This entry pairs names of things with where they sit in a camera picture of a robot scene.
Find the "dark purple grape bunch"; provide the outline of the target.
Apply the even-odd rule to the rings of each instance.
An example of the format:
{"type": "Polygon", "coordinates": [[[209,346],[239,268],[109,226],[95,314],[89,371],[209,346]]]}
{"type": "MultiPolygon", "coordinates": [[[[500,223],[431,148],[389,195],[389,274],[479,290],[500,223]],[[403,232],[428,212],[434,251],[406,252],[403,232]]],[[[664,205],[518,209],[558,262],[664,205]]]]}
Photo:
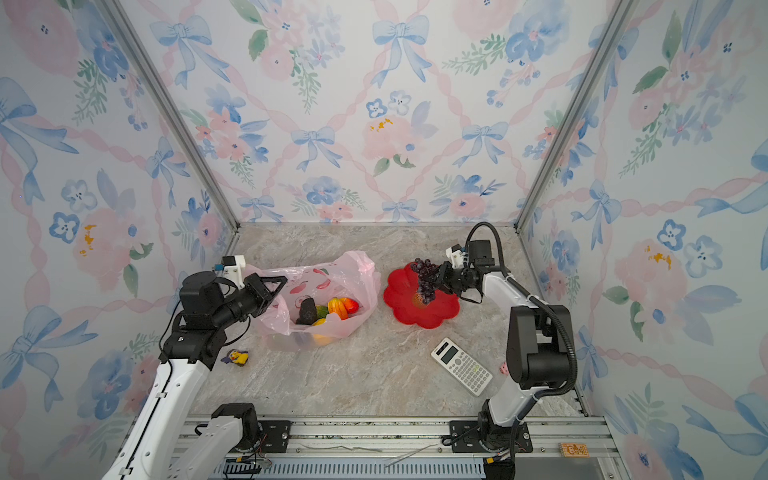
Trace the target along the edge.
{"type": "Polygon", "coordinates": [[[417,275],[417,295],[424,305],[432,303],[443,288],[443,270],[429,259],[416,258],[410,265],[417,275]]]}

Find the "pink plastic bag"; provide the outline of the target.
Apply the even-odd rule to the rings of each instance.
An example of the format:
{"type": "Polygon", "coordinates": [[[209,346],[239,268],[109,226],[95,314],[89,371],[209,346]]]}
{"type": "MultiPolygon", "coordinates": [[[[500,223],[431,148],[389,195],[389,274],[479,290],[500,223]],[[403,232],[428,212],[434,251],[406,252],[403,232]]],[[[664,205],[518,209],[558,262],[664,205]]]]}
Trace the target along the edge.
{"type": "Polygon", "coordinates": [[[347,251],[334,261],[310,266],[268,270],[245,267],[245,275],[253,273],[288,279],[267,312],[255,320],[256,332],[272,350],[297,352],[323,347],[315,344],[313,334],[333,337],[333,342],[345,339],[371,317],[379,304],[381,274],[363,251],[347,251]],[[300,304],[307,297],[313,298],[317,306],[327,305],[332,298],[347,297],[356,300],[360,309],[346,320],[329,314],[323,325],[297,325],[300,304]]]}

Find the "dark avocado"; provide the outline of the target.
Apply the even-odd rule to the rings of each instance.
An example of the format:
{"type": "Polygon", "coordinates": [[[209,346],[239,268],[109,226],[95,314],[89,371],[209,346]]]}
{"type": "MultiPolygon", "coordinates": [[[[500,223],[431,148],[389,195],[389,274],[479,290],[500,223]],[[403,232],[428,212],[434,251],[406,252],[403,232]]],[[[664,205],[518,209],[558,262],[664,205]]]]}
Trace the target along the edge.
{"type": "Polygon", "coordinates": [[[311,326],[318,320],[317,307],[313,298],[304,298],[299,307],[297,325],[311,326]]]}

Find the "orange red chili pepper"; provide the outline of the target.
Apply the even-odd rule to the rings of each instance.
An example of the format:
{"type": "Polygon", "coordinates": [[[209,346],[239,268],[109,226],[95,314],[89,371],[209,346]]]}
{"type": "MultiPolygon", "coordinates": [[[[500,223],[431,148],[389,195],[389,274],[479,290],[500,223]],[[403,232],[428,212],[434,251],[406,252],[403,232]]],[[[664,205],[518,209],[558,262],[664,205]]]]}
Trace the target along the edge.
{"type": "Polygon", "coordinates": [[[336,314],[341,320],[348,318],[348,311],[341,298],[332,298],[327,305],[329,314],[336,314]]]}

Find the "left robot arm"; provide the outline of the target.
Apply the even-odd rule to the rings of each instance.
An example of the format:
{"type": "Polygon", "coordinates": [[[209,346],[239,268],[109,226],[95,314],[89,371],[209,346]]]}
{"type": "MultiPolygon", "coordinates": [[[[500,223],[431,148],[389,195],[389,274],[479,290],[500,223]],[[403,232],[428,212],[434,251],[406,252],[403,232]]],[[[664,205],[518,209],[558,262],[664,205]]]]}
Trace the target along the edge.
{"type": "Polygon", "coordinates": [[[286,283],[284,276],[253,273],[234,281],[212,271],[182,282],[182,310],[160,347],[152,389],[106,478],[206,479],[231,450],[252,454],[261,446],[254,406],[230,403],[214,411],[179,458],[173,456],[192,402],[228,344],[227,328],[264,314],[286,283]]]}

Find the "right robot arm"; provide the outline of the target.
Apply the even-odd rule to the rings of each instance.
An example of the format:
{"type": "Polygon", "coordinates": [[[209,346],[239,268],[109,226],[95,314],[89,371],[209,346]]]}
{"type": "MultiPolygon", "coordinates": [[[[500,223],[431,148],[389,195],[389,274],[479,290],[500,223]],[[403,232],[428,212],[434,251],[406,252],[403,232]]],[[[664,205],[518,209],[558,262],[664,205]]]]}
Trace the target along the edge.
{"type": "Polygon", "coordinates": [[[446,250],[437,283],[459,298],[475,290],[508,316],[506,365],[509,378],[478,413],[479,441],[490,450],[522,444],[524,419],[539,400],[573,390],[577,373],[570,313],[524,288],[495,259],[489,240],[471,240],[446,250]]]}

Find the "red flower-shaped plate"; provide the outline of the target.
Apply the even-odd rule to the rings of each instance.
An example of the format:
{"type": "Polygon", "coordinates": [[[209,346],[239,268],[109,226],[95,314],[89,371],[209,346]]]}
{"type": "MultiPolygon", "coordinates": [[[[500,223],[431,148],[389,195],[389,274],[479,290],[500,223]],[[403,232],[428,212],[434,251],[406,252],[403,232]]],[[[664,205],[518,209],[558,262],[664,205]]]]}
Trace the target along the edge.
{"type": "Polygon", "coordinates": [[[389,274],[383,300],[398,322],[423,329],[436,329],[460,313],[459,299],[442,291],[426,303],[418,293],[418,276],[409,264],[389,274]]]}

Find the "small yellow blue toy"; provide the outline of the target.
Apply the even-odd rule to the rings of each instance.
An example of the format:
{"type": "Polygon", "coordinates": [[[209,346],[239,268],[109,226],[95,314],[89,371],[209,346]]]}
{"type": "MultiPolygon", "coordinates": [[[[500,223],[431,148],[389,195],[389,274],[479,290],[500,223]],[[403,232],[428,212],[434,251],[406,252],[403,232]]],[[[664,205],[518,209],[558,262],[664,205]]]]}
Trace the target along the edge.
{"type": "Polygon", "coordinates": [[[248,359],[249,354],[247,351],[232,349],[223,358],[221,358],[220,361],[225,364],[244,366],[248,359]]]}

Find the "white scientific calculator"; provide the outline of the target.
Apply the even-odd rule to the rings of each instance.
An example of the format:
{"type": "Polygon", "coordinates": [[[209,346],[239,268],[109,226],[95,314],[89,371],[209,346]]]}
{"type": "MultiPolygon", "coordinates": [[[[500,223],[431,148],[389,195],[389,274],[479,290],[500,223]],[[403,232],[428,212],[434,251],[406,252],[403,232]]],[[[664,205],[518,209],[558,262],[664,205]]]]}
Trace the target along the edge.
{"type": "Polygon", "coordinates": [[[438,343],[431,357],[475,397],[479,397],[493,379],[488,369],[449,338],[438,343]]]}

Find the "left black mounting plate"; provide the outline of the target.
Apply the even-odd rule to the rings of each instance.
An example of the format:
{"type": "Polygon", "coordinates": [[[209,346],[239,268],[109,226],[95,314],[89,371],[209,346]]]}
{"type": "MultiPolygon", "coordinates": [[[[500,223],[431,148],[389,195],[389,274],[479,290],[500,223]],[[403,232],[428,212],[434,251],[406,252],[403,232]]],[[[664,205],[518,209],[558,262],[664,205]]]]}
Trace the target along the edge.
{"type": "Polygon", "coordinates": [[[292,422],[289,420],[260,420],[255,451],[262,454],[284,454],[288,450],[292,422]]]}

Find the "black mounting plate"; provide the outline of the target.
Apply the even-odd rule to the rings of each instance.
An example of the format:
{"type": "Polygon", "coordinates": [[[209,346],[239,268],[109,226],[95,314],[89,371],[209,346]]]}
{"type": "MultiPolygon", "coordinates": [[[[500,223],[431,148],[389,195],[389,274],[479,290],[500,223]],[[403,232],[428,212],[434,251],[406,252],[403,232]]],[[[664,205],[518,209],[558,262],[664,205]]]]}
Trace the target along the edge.
{"type": "Polygon", "coordinates": [[[262,454],[284,454],[288,450],[292,422],[289,420],[260,420],[255,451],[262,454]]]}
{"type": "Polygon", "coordinates": [[[497,454],[513,448],[515,454],[532,453],[532,434],[522,423],[515,430],[511,427],[481,425],[477,420],[452,420],[449,434],[441,438],[443,446],[453,453],[497,454]]]}

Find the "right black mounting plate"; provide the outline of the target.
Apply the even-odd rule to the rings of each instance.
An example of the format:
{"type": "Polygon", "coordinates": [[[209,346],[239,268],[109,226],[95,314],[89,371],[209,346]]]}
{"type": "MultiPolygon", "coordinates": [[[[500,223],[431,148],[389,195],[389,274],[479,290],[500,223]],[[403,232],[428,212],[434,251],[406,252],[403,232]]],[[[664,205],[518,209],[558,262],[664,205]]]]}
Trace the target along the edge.
{"type": "Polygon", "coordinates": [[[515,430],[511,427],[481,425],[477,420],[452,420],[449,434],[441,438],[443,446],[453,453],[497,454],[513,448],[515,454],[532,453],[532,434],[522,423],[515,430]]]}

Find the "small wooden block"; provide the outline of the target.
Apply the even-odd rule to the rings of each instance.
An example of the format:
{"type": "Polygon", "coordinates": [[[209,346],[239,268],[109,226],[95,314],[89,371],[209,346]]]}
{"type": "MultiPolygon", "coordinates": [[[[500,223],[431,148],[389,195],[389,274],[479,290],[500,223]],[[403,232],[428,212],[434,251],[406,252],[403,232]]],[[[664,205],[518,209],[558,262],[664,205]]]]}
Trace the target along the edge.
{"type": "Polygon", "coordinates": [[[588,446],[584,443],[561,443],[560,451],[565,458],[589,458],[588,446]]]}

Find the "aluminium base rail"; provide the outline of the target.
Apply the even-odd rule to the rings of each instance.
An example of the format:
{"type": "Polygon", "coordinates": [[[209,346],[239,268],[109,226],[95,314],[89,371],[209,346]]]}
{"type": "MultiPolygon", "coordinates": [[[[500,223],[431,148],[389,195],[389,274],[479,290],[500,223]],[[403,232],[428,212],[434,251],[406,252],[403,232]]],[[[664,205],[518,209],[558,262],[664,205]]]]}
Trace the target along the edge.
{"type": "MultiPolygon", "coordinates": [[[[442,445],[452,420],[470,417],[279,417],[292,422],[284,454],[233,449],[206,479],[626,479],[601,417],[530,417],[532,453],[453,453],[442,445]],[[561,443],[584,443],[589,458],[565,458],[561,443]]],[[[206,419],[186,419],[173,456],[196,440],[206,419]]]]}

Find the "left corner aluminium post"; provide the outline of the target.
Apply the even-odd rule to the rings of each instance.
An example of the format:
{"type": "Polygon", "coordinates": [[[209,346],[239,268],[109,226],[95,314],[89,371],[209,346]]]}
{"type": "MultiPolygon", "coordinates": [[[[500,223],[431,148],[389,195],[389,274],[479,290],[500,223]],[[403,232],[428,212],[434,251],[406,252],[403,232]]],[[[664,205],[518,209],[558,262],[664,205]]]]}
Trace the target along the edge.
{"type": "Polygon", "coordinates": [[[200,154],[193,135],[186,126],[180,110],[177,108],[172,95],[164,85],[159,70],[147,52],[138,33],[129,20],[127,13],[119,1],[96,1],[97,8],[104,15],[107,24],[113,29],[121,46],[126,49],[148,90],[166,121],[170,131],[179,142],[182,150],[191,162],[199,176],[202,185],[207,189],[213,203],[222,214],[225,223],[237,232],[240,222],[236,219],[214,173],[200,154]]]}

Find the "corner aluminium post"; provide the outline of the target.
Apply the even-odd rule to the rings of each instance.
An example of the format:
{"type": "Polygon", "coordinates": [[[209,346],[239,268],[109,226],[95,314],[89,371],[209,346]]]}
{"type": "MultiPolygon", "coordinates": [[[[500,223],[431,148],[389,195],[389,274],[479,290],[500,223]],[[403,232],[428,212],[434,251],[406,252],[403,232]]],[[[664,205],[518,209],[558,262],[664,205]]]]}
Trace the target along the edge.
{"type": "Polygon", "coordinates": [[[527,224],[534,217],[537,202],[546,188],[549,177],[557,167],[560,156],[566,150],[566,145],[571,135],[577,130],[577,126],[581,122],[582,116],[595,93],[596,85],[607,69],[607,65],[615,53],[621,36],[627,29],[627,24],[636,6],[637,1],[617,1],[614,10],[608,17],[605,28],[598,38],[597,46],[593,50],[593,54],[583,72],[582,79],[565,110],[561,128],[555,136],[548,153],[544,156],[543,163],[534,177],[532,188],[526,197],[526,203],[514,224],[518,235],[524,232],[527,224]]]}
{"type": "Polygon", "coordinates": [[[119,1],[96,1],[97,8],[104,15],[107,24],[113,29],[121,46],[126,49],[148,90],[166,121],[170,131],[179,142],[182,150],[191,162],[199,176],[202,185],[207,189],[213,203],[222,214],[225,223],[237,232],[240,222],[236,219],[214,173],[200,154],[193,135],[186,126],[180,110],[177,108],[172,95],[164,85],[159,70],[147,52],[138,33],[129,20],[127,13],[119,1]]]}

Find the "right corner aluminium post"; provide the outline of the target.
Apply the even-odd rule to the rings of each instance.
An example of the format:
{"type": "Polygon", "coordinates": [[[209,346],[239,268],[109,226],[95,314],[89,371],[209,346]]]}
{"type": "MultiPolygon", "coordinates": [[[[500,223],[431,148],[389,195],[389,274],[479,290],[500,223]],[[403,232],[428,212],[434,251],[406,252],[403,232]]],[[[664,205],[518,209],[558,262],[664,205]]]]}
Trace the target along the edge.
{"type": "Polygon", "coordinates": [[[557,167],[560,156],[566,150],[566,145],[571,135],[577,130],[577,126],[581,122],[582,116],[595,93],[596,85],[607,69],[607,65],[615,53],[621,36],[627,29],[627,24],[636,6],[637,1],[617,1],[614,10],[608,17],[605,28],[598,38],[597,46],[593,50],[593,54],[583,72],[582,79],[565,110],[561,128],[555,136],[548,153],[544,156],[543,163],[534,177],[532,188],[526,197],[526,203],[514,224],[518,235],[524,232],[527,224],[534,217],[537,202],[546,188],[549,177],[557,167]]]}

